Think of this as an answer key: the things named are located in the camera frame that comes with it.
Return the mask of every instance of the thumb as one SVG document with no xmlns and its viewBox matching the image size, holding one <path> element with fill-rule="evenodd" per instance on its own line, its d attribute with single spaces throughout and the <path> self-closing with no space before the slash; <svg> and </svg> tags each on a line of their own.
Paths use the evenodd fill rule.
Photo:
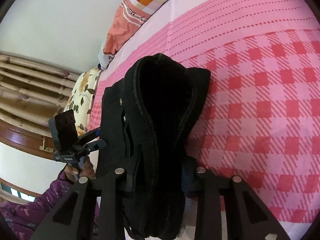
<svg viewBox="0 0 320 240">
<path fill-rule="evenodd" d="M 72 166 L 69 166 L 67 165 L 64 169 L 64 172 L 67 174 L 67 175 L 78 175 L 79 174 L 79 171 L 72 167 Z"/>
</svg>

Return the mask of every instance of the pink bed sheet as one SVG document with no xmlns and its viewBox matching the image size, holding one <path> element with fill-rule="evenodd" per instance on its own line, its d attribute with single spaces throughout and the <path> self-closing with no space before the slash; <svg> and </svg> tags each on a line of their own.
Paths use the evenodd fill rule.
<svg viewBox="0 0 320 240">
<path fill-rule="evenodd" d="M 208 0 L 169 22 L 100 81 L 91 129 L 100 126 L 104 89 L 158 52 L 212 73 L 187 153 L 217 174 L 242 176 L 279 221 L 312 223 L 320 211 L 320 25 L 304 0 Z"/>
</svg>

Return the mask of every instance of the window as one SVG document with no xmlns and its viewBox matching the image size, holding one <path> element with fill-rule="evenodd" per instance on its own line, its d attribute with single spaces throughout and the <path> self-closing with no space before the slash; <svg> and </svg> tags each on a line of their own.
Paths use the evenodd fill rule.
<svg viewBox="0 0 320 240">
<path fill-rule="evenodd" d="M 24 194 L 24 193 L 22 193 L 18 190 L 15 190 L 14 188 L 11 188 L 3 183 L 0 183 L 0 186 L 3 190 L 5 190 L 6 192 L 9 192 L 10 194 L 12 194 L 18 198 L 22 198 L 22 199 L 30 201 L 30 202 L 33 202 L 35 200 L 35 197 Z"/>
</svg>

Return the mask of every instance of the curtain fold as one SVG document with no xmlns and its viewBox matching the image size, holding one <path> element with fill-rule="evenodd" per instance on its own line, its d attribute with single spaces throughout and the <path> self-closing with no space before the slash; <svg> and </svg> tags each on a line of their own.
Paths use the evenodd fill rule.
<svg viewBox="0 0 320 240">
<path fill-rule="evenodd" d="M 65 108 L 76 74 L 0 54 L 0 119 L 51 137 L 48 120 Z"/>
</svg>

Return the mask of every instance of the person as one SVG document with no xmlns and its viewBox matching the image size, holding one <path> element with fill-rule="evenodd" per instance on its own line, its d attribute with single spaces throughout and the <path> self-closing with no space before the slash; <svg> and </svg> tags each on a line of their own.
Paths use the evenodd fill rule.
<svg viewBox="0 0 320 240">
<path fill-rule="evenodd" d="M 40 197 L 37 197 L 34 202 L 30 202 L 26 205 L 16 204 L 6 200 L 2 203 L 0 202 L 0 214 L 4 217 L 18 240 L 31 239 L 33 233 L 46 215 L 76 181 L 74 175 L 78 174 L 79 171 L 77 169 L 71 166 L 65 166 L 59 173 L 57 179 L 50 184 L 49 189 L 47 189 Z M 89 179 L 95 178 L 93 164 L 88 156 L 85 157 L 83 169 L 79 175 L 80 177 L 86 176 Z M 99 207 L 97 205 L 93 224 L 94 236 L 98 233 L 98 215 Z"/>
</svg>

